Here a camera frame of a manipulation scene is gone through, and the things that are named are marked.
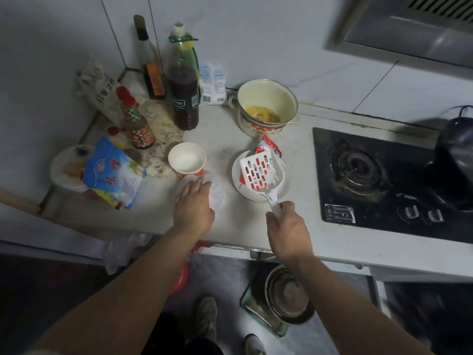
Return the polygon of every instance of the kitchen counter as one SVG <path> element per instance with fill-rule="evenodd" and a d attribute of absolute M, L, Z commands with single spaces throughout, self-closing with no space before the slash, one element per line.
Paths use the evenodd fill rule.
<path fill-rule="evenodd" d="M 317 256 L 338 262 L 473 277 L 473 245 L 327 223 L 320 216 L 313 127 L 425 148 L 434 147 L 435 131 L 311 105 L 300 105 L 299 112 L 300 122 L 289 125 L 273 140 L 291 173 L 292 184 L 282 201 L 296 204 Z M 247 200 L 231 179 L 234 160 L 243 151 L 254 149 L 257 143 L 240 130 L 236 113 L 227 106 L 200 107 L 199 125 L 185 132 L 184 141 L 198 143 L 205 149 L 205 170 L 221 177 L 226 195 L 224 207 L 217 210 L 215 223 L 203 239 L 246 249 L 270 250 L 264 216 L 270 210 L 269 205 Z M 164 179 L 146 177 L 130 210 L 116 211 L 104 202 L 57 195 L 52 202 L 54 220 L 71 226 L 162 234 L 172 226 L 172 204 L 178 184 L 179 179 L 174 175 Z"/>

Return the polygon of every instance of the gas stove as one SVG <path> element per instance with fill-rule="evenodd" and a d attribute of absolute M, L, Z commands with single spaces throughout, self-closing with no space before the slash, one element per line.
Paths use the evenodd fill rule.
<path fill-rule="evenodd" d="M 473 244 L 473 214 L 439 200 L 434 151 L 314 128 L 322 220 Z"/>

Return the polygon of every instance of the sneaker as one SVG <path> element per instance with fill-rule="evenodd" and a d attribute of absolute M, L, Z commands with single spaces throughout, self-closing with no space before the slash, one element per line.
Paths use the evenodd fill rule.
<path fill-rule="evenodd" d="M 245 338 L 245 355 L 266 355 L 263 343 L 255 334 Z"/>
<path fill-rule="evenodd" d="M 197 308 L 197 332 L 215 342 L 217 340 L 217 303 L 214 298 L 204 298 Z"/>

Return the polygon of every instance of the white spatula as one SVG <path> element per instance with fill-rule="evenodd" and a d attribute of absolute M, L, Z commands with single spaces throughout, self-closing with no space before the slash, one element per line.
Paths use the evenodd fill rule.
<path fill-rule="evenodd" d="M 278 202 L 278 188 L 284 180 L 284 173 L 272 149 L 240 160 L 245 184 L 252 192 L 266 197 L 272 212 L 279 219 L 282 209 Z"/>

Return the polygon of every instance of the stove knob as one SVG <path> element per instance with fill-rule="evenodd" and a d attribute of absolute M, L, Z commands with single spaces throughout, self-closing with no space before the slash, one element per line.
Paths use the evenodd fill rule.
<path fill-rule="evenodd" d="M 431 221 L 433 221 L 434 223 L 442 223 L 444 220 L 443 220 L 443 215 L 442 215 L 442 212 L 440 211 L 440 209 L 436 209 L 434 211 L 429 211 L 427 213 L 427 215 L 429 216 L 429 219 Z"/>
<path fill-rule="evenodd" d="M 419 209 L 417 209 L 417 205 L 410 205 L 404 209 L 406 213 L 406 217 L 408 219 L 416 219 L 419 217 Z"/>

